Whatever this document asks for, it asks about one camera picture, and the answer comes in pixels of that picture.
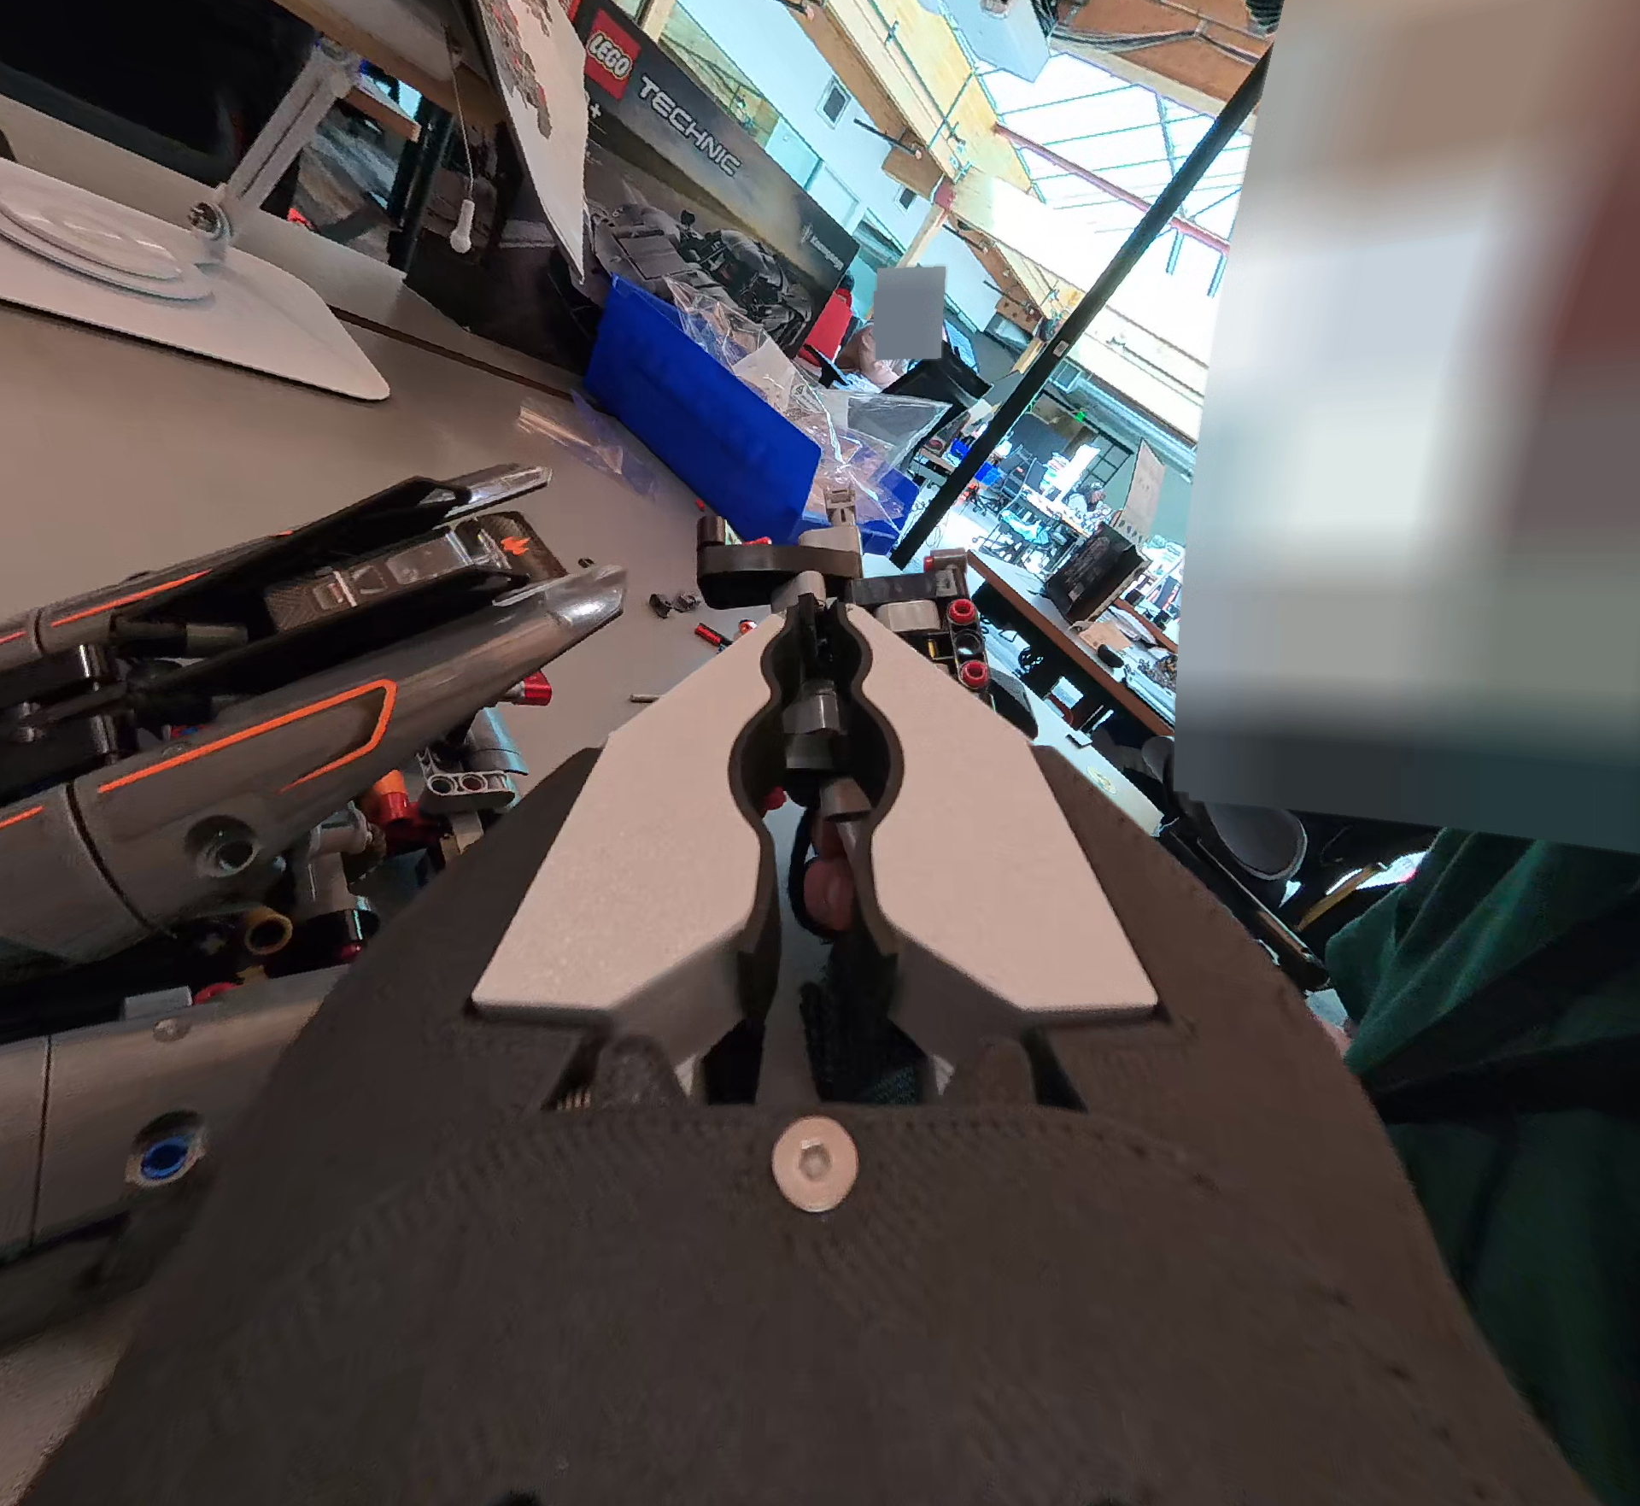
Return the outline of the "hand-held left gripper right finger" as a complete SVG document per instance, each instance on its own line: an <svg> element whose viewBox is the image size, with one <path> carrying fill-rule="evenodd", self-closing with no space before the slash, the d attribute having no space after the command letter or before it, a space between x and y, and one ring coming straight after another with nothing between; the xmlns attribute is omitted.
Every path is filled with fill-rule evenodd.
<svg viewBox="0 0 1640 1506"><path fill-rule="evenodd" d="M833 613L888 755L854 877L895 963L894 1023L957 1065L988 1039L1152 1017L1157 992L1035 746L866 612Z"/></svg>

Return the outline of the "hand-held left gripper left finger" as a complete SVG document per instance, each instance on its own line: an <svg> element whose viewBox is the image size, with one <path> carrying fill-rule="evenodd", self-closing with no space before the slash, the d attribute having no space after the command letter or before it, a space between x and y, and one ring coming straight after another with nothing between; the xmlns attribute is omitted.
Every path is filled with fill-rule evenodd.
<svg viewBox="0 0 1640 1506"><path fill-rule="evenodd" d="M639 1035L671 1063L752 1011L775 961L764 801L783 786L769 615L613 732L470 1003L484 1018Z"/></svg>

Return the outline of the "small black lego assembly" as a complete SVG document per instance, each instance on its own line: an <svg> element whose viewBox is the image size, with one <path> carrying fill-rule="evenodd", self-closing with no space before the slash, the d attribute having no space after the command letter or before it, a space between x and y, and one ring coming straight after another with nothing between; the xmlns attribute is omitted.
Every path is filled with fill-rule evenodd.
<svg viewBox="0 0 1640 1506"><path fill-rule="evenodd" d="M1007 713L969 594L961 551L933 551L909 574L868 574L854 493L830 489L826 522L795 543L742 539L718 515L701 522L697 586L713 608L759 606L783 620L773 641L778 787L811 817L871 813L888 787L895 744L864 684L875 653L897 648L930 663L964 694Z"/></svg>

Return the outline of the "large grey lego model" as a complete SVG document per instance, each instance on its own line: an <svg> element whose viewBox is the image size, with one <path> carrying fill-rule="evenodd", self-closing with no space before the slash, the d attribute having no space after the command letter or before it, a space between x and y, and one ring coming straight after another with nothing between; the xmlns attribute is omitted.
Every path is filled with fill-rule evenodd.
<svg viewBox="0 0 1640 1506"><path fill-rule="evenodd" d="M3 1284L141 1256L378 929L525 765L497 706L613 622L518 508L549 472L413 475L289 532L3 622Z"/></svg>

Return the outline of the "black lego box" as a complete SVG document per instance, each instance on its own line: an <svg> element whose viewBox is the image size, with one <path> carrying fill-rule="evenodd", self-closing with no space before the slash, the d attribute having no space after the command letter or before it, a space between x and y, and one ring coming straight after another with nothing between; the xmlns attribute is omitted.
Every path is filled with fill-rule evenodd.
<svg viewBox="0 0 1640 1506"><path fill-rule="evenodd" d="M613 0L561 0L585 48L587 203L609 276L690 288L792 351L857 243Z"/></svg>

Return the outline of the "person's left hand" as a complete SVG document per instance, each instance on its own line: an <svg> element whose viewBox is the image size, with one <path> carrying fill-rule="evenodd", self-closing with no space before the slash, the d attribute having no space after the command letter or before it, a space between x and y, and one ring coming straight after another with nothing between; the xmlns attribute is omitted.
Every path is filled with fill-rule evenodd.
<svg viewBox="0 0 1640 1506"><path fill-rule="evenodd" d="M844 934L854 917L856 886L850 858L852 822L813 815L809 842L797 863L797 911L823 939Z"/></svg>

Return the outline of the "blue storage bin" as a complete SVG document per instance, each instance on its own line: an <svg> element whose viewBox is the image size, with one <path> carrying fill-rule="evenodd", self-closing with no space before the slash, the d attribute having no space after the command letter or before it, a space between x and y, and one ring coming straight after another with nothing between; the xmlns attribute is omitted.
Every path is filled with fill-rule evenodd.
<svg viewBox="0 0 1640 1506"><path fill-rule="evenodd" d="M671 305L614 277L583 376L592 401L742 539L792 543L854 494L864 546L897 543L916 488L821 405L790 419L687 336Z"/></svg>

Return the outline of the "clear plastic bags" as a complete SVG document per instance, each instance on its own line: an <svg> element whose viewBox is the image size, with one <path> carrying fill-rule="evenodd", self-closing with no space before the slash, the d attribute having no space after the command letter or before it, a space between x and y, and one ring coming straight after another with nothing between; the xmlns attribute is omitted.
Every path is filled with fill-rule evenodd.
<svg viewBox="0 0 1640 1506"><path fill-rule="evenodd" d="M918 498L909 463L954 412L947 398L823 386L787 358L773 338L730 301L707 298L678 277L666 296L692 344L747 389L783 429L816 448L802 488L804 512L821 515L830 493L852 493L859 522L899 529Z"/></svg>

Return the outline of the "green sweater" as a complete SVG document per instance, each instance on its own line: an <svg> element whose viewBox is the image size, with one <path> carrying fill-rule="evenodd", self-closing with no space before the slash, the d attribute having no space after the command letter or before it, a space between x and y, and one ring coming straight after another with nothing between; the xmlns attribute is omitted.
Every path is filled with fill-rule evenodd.
<svg viewBox="0 0 1640 1506"><path fill-rule="evenodd" d="M1445 829L1322 961L1491 1353L1589 1490L1636 1502L1636 858Z"/></svg>

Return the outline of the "black stand pole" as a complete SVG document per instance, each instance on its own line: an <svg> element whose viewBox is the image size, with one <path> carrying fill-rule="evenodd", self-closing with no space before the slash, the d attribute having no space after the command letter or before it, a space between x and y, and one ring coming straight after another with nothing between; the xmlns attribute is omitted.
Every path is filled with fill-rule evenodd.
<svg viewBox="0 0 1640 1506"><path fill-rule="evenodd" d="M1219 158L1228 141L1250 120L1260 100L1271 58L1273 52L1266 50L1247 71L1236 91L1224 103L1202 139L1178 165L1178 170L1162 188L1159 198L1145 207L1136 226L1126 234L1092 288L1047 338L1035 357L1023 369L1014 369L1004 381L992 386L992 389L985 393L985 398L974 405L974 410L987 412L988 419L973 436L968 453L957 463L956 470L952 470L950 477L943 481L921 513L911 520L900 534L890 551L890 560L897 569L906 569L921 551L933 527L954 508L980 465L992 456L1000 439L1011 432L1018 419L1033 407L1047 379L1071 353L1093 319L1105 310L1111 298L1136 267L1140 257L1155 243L1164 227L1174 224L1178 208L1185 203L1188 193L1202 181L1207 167Z"/></svg>

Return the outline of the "white book stand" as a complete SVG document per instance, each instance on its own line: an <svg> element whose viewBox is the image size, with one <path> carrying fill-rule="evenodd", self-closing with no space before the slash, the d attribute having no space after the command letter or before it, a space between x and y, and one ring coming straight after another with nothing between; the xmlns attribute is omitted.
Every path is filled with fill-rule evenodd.
<svg viewBox="0 0 1640 1506"><path fill-rule="evenodd" d="M3 0L3 303L356 401L389 389L322 298L248 251L366 60L487 81L471 0Z"/></svg>

